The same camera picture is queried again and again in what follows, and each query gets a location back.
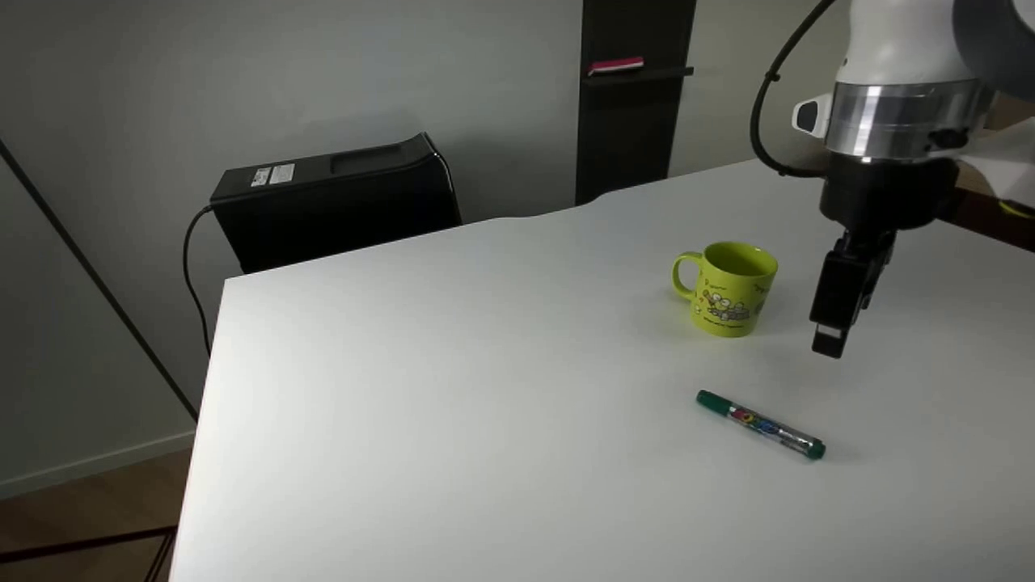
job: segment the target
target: green mug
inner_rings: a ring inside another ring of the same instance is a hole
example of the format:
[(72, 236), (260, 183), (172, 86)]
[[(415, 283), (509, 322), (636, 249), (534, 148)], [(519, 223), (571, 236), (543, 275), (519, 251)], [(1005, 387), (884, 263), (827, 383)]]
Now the green mug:
[[(699, 281), (683, 281), (683, 263), (699, 268)], [(680, 251), (672, 287), (689, 303), (689, 318), (711, 335), (746, 335), (775, 278), (775, 255), (750, 241), (713, 241), (704, 251)]]

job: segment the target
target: table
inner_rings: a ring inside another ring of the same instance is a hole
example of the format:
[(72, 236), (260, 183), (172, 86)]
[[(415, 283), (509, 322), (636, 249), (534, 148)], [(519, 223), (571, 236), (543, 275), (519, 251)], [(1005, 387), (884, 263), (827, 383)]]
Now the table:
[[(808, 348), (837, 239), (816, 205), (746, 161), (233, 278), (172, 579), (1035, 579), (1035, 255), (898, 236), (835, 363)], [(711, 239), (783, 260), (756, 335), (670, 294)]]

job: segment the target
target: pen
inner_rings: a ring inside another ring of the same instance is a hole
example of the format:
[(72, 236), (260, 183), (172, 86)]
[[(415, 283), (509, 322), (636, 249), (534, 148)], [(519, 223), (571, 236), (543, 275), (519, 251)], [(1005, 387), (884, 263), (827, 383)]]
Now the pen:
[(802, 431), (793, 431), (785, 424), (775, 424), (773, 417), (763, 417), (750, 408), (741, 408), (713, 391), (699, 391), (699, 405), (708, 408), (718, 417), (726, 417), (741, 428), (746, 428), (750, 434), (761, 434), (765, 439), (783, 444), (785, 450), (806, 456), (806, 459), (821, 459), (827, 454), (827, 446)]

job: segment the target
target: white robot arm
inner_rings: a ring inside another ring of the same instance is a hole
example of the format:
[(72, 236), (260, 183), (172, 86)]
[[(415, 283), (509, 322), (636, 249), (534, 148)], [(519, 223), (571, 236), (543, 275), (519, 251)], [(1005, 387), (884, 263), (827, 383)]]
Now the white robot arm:
[[(955, 205), (956, 166), (947, 154), (970, 145), (994, 90), (1035, 101), (1030, 30), (1035, 0), (851, 2), (851, 44), (835, 90), (798, 103), (793, 117), (831, 153), (821, 214), (843, 225), (812, 303), (816, 352), (843, 352), (894, 232)], [(1035, 124), (1027, 135), (999, 138), (999, 148), (1027, 145), (1035, 154)]]

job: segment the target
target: floor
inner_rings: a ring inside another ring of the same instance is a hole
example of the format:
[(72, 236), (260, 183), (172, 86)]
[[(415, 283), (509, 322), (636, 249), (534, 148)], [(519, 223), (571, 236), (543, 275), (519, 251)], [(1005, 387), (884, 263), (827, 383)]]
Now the floor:
[[(167, 528), (188, 454), (0, 502), (0, 553)], [(144, 582), (159, 540), (0, 565), (0, 582)]]

